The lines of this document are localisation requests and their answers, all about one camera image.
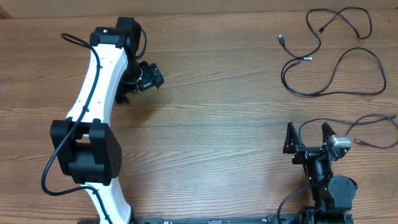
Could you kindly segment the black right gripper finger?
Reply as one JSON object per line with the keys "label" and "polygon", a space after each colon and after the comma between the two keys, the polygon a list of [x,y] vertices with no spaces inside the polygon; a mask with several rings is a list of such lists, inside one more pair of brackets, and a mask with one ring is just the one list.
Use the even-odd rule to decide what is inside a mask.
{"label": "black right gripper finger", "polygon": [[322,124],[322,138],[324,145],[333,145],[333,138],[336,136],[336,133],[332,129],[332,127],[324,122]]}
{"label": "black right gripper finger", "polygon": [[304,144],[299,136],[293,122],[287,124],[287,134],[282,152],[284,154],[295,154],[303,151]]}

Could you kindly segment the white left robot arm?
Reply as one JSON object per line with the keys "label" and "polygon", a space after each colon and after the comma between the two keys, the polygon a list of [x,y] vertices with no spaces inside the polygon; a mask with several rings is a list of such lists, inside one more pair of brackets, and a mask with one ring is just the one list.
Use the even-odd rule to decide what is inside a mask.
{"label": "white left robot arm", "polygon": [[97,27],[89,42],[70,34],[62,38],[90,50],[90,64],[80,93],[64,120],[55,120],[50,137],[55,148],[42,174],[42,190],[59,196],[85,190],[99,214],[97,223],[134,223],[118,175],[122,149],[110,128],[115,103],[127,94],[160,86],[156,64],[141,58],[146,32],[132,17],[119,17],[115,27]]}

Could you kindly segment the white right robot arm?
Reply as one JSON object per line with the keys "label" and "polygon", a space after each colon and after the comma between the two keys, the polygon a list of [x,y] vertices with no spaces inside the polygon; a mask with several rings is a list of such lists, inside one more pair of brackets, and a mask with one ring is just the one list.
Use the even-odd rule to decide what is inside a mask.
{"label": "white right robot arm", "polygon": [[[292,163],[303,166],[309,186],[288,195],[277,209],[278,223],[353,223],[350,211],[358,189],[357,183],[346,176],[334,175],[332,163],[343,158],[351,149],[347,136],[337,135],[328,123],[322,124],[323,144],[307,147],[292,122],[287,125],[287,134],[282,152],[292,154]],[[311,190],[313,205],[305,207],[291,218],[280,214],[290,198],[305,190]]]}

